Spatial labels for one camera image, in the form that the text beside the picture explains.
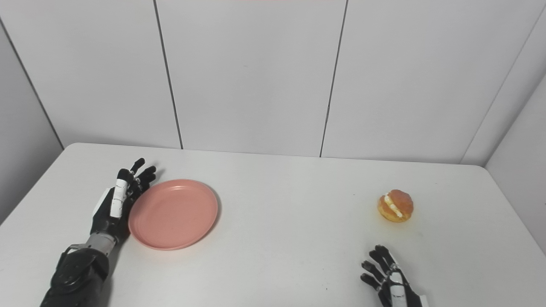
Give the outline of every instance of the bun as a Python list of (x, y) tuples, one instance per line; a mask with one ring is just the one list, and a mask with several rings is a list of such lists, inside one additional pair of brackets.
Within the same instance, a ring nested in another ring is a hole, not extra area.
[(379, 198), (377, 210), (391, 222), (405, 222), (413, 213), (413, 201), (408, 193), (392, 190)]

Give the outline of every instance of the panel seam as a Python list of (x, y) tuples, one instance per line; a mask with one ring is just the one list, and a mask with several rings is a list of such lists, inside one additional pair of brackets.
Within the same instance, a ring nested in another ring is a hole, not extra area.
[[(472, 145), (472, 143), (474, 142), (474, 139), (476, 138), (476, 136), (478, 135), (478, 132), (480, 130), (480, 128), (482, 127), (483, 125), (483, 122), (485, 121), (485, 118), (487, 117), (487, 114), (489, 113), (489, 111), (491, 110), (491, 107), (493, 106), (493, 104), (495, 103), (495, 100), (497, 100), (497, 97), (498, 97), (498, 94), (501, 92), (501, 89), (504, 87), (505, 85), (505, 82), (506, 80), (508, 79), (508, 76), (510, 76), (510, 73), (512, 72), (512, 69), (514, 68), (516, 62), (518, 61), (519, 59), (519, 56), (521, 55), (521, 52), (523, 51), (523, 48), (525, 47), (525, 45), (527, 44), (527, 41), (529, 40), (529, 38), (531, 37), (531, 34), (533, 33), (533, 31), (535, 30), (535, 27), (537, 26), (537, 23), (538, 23), (538, 20), (542, 17), (542, 14), (544, 13), (544, 9), (546, 9), (546, 3), (542, 6), (542, 10), (540, 12), (540, 14), (538, 14), (538, 18), (537, 20), (535, 20), (535, 23), (533, 24), (533, 26), (531, 27), (531, 30), (529, 31), (529, 33), (527, 34), (527, 37), (525, 38), (525, 41), (523, 42), (523, 44), (521, 45), (521, 48), (519, 49), (519, 52), (518, 54), (516, 55), (515, 59), (514, 59), (514, 62), (512, 62), (512, 65), (510, 66), (510, 69), (508, 70), (508, 73), (506, 74), (505, 78), (502, 80), (501, 82), (501, 86), (498, 88), (497, 92), (495, 93), (495, 96), (493, 97), (493, 100), (491, 101), (491, 103), (489, 104), (489, 107), (487, 108), (487, 111), (485, 112), (485, 115), (483, 116), (482, 118), (482, 121), (480, 122), (479, 126), (478, 126), (478, 129), (476, 129), (476, 132), (474, 133), (474, 136), (472, 137), (472, 139), (470, 140), (470, 143), (468, 144), (468, 146), (466, 147), (466, 150), (464, 152), (464, 154), (462, 154), (462, 157), (461, 157), (461, 160), (459, 161), (459, 164), (462, 163), (462, 160), (464, 160), (468, 150), (470, 149), (470, 146)], [(504, 135), (506, 135), (506, 132), (510, 129), (510, 127), (507, 127), (506, 130), (505, 130), (505, 133)], [(483, 163), (482, 166), (486, 165), (487, 164), (487, 161), (491, 158), (491, 156), (493, 155), (493, 152), (495, 152), (496, 148), (498, 147), (498, 145), (500, 144), (500, 142), (502, 141), (502, 138), (500, 140), (497, 141), (497, 145), (495, 146), (495, 148), (493, 149), (492, 152), (490, 152), (488, 154), (488, 158), (486, 159), (485, 163)]]
[(176, 121), (176, 130), (178, 131), (178, 140), (180, 141), (180, 149), (184, 149), (182, 145), (182, 133), (180, 133), (180, 124), (178, 121), (178, 112), (176, 111), (176, 103), (174, 101), (173, 83), (171, 82), (169, 63), (167, 62), (167, 53), (165, 52), (165, 42), (163, 41), (163, 31), (161, 30), (161, 22), (159, 21), (159, 11), (157, 9), (157, 0), (153, 0), (153, 8), (156, 11), (157, 28), (159, 30), (159, 40), (161, 42), (161, 50), (163, 52), (163, 61), (165, 62), (165, 71), (167, 73), (167, 81), (169, 83), (169, 92), (173, 103), (174, 119)]
[(48, 121), (49, 126), (51, 127), (51, 130), (53, 131), (53, 134), (55, 135), (55, 138), (57, 139), (57, 142), (59, 142), (59, 145), (61, 146), (61, 149), (64, 150), (64, 145), (61, 142), (61, 139), (59, 138), (59, 135), (57, 131), (55, 130), (55, 127), (53, 126), (53, 123), (51, 122), (51, 119), (49, 118), (48, 112), (45, 110), (44, 104), (41, 102), (40, 96), (38, 95), (38, 92), (36, 91), (36, 88), (34, 87), (34, 84), (32, 83), (31, 77), (28, 75), (28, 71), (25, 68), (25, 65), (23, 64), (23, 61), (21, 60), (21, 57), (19, 56), (19, 53), (17, 52), (17, 49), (15, 48), (15, 44), (11, 40), (11, 37), (9, 36), (8, 29), (6, 29), (4, 22), (2, 21), (2, 18), (0, 17), (0, 27), (2, 27), (5, 36), (8, 38), (9, 44), (11, 48), (13, 49), (13, 52), (15, 54), (15, 57), (17, 58), (17, 61), (19, 62), (19, 65), (21, 66), (21, 69), (23, 70), (23, 73), (25, 74), (25, 77), (27, 78), (28, 84), (31, 86), (32, 92), (34, 93), (34, 96), (36, 97), (36, 100), (38, 101), (38, 104), (40, 105), (40, 108), (42, 112), (45, 115), (45, 118)]
[(319, 157), (322, 157), (322, 150), (324, 149), (324, 138), (326, 137), (326, 127), (328, 126), (328, 117), (330, 116), (330, 105), (332, 103), (332, 93), (334, 92), (334, 82), (336, 79), (336, 71), (337, 71), (337, 60), (340, 57), (341, 39), (343, 37), (343, 28), (345, 27), (345, 17), (347, 16), (348, 4), (349, 4), (349, 0), (346, 0), (345, 10), (343, 11), (343, 20), (341, 21), (340, 39), (337, 43), (336, 61), (334, 63), (334, 73), (332, 75), (332, 84), (330, 86), (330, 97), (328, 98), (328, 108), (326, 109), (326, 119), (324, 120), (324, 131), (322, 132), (321, 151), (318, 155)]

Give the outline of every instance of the white wall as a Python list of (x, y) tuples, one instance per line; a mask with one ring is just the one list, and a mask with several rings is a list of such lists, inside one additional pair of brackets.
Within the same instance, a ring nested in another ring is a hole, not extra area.
[(345, 0), (158, 0), (184, 148), (320, 154)]
[(506, 76), (485, 115), (463, 164), (485, 165), (521, 109), (546, 73), (546, 12), (542, 10), (533, 31)]
[(483, 165), (546, 70), (546, 0), (154, 4), (0, 0), (64, 145)]
[(545, 3), (349, 1), (323, 156), (459, 163)]
[(0, 223), (61, 150), (0, 24)]
[(486, 169), (546, 252), (546, 78), (521, 111)]
[(180, 148), (151, 0), (0, 0), (64, 146)]

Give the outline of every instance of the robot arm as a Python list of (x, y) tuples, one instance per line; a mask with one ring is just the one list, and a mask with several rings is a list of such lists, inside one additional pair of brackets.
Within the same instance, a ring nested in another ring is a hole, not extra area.
[(369, 255), (385, 275), (366, 260), (362, 267), (371, 275), (364, 273), (360, 279), (377, 291), (384, 307), (429, 307), (426, 296), (419, 296), (412, 290), (402, 269), (385, 246), (376, 245)]
[(73, 244), (61, 254), (41, 307), (97, 306), (109, 273), (108, 256), (129, 237), (130, 210), (156, 178), (154, 166), (135, 177), (144, 163), (140, 158), (131, 170), (119, 171), (116, 186), (108, 191), (93, 215), (87, 242)]

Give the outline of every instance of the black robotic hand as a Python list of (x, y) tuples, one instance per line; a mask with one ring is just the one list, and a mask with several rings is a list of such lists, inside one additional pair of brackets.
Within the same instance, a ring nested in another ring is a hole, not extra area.
[(135, 176), (144, 163), (140, 158), (130, 170), (118, 172), (116, 186), (99, 201), (87, 242), (73, 244), (61, 254), (41, 307), (97, 306), (109, 274), (108, 256), (129, 236), (131, 208), (156, 179), (155, 166)]
[(371, 275), (363, 273), (360, 279), (377, 291), (384, 307), (428, 307), (426, 297), (417, 295), (411, 289), (404, 273), (385, 246), (376, 245), (369, 255), (379, 264), (385, 275), (366, 260), (362, 267)]

